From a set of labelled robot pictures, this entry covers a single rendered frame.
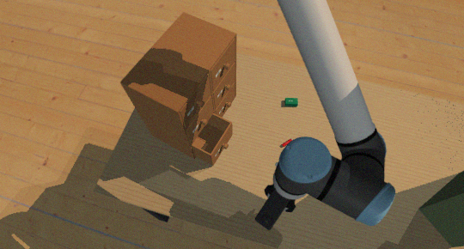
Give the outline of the brown wooden drawer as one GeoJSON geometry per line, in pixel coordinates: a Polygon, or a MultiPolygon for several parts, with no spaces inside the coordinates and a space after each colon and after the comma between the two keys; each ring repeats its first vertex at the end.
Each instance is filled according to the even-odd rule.
{"type": "Polygon", "coordinates": [[[209,74],[199,84],[195,92],[192,94],[187,103],[180,110],[184,126],[187,128],[192,120],[195,118],[201,107],[211,95],[211,85],[209,74]]]}
{"type": "Polygon", "coordinates": [[[223,99],[224,95],[231,89],[231,85],[235,81],[235,63],[231,66],[225,77],[221,80],[218,84],[217,88],[213,92],[214,97],[214,104],[215,109],[217,108],[218,104],[223,99]]]}
{"type": "Polygon", "coordinates": [[[212,97],[210,97],[202,107],[196,118],[192,121],[186,130],[190,143],[192,144],[204,125],[207,125],[208,119],[213,113],[212,97]]]}
{"type": "Polygon", "coordinates": [[[232,104],[231,102],[232,102],[232,100],[234,98],[235,98],[235,82],[231,86],[230,91],[228,91],[228,93],[226,93],[223,100],[221,101],[221,103],[217,107],[216,115],[222,117],[224,115],[225,111],[227,110],[227,108],[231,107],[231,104],[232,104]]]}
{"type": "Polygon", "coordinates": [[[193,153],[199,159],[214,166],[223,149],[228,148],[227,143],[232,135],[232,122],[213,113],[193,142],[193,153]]]}
{"type": "Polygon", "coordinates": [[[217,60],[211,69],[212,89],[216,88],[217,84],[222,80],[226,72],[230,69],[235,61],[235,39],[229,44],[222,56],[217,60]]]}

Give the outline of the brown wooden chest of drawers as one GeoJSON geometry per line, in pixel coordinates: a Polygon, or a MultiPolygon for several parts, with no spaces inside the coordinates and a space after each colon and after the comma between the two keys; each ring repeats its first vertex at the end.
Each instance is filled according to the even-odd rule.
{"type": "Polygon", "coordinates": [[[153,137],[196,158],[180,110],[209,74],[216,114],[211,69],[233,39],[236,96],[236,33],[185,12],[123,78],[122,87],[153,137]]]}

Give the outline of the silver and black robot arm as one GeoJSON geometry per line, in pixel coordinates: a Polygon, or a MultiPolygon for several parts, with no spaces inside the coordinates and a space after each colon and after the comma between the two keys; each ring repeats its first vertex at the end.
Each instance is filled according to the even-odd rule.
{"type": "Polygon", "coordinates": [[[292,199],[306,194],[357,222],[375,226],[394,187],[384,182],[385,150],[327,0],[278,0],[333,129],[341,160],[312,137],[290,141],[275,163],[274,190],[255,217],[268,230],[292,199]]]}

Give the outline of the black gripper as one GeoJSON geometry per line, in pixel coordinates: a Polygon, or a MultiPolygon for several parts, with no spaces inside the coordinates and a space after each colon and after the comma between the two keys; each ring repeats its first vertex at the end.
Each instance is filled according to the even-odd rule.
{"type": "MultiPolygon", "coordinates": [[[[274,188],[275,188],[275,187],[274,187],[274,184],[272,184],[272,185],[268,185],[268,186],[264,189],[265,194],[266,194],[267,197],[270,197],[270,195],[272,194],[272,191],[274,190],[274,188]]],[[[295,206],[295,201],[296,201],[296,199],[294,199],[294,200],[291,199],[291,200],[289,201],[289,203],[287,204],[286,208],[284,209],[284,211],[286,211],[286,212],[292,212],[292,211],[294,210],[294,208],[296,207],[296,206],[295,206]]]]}

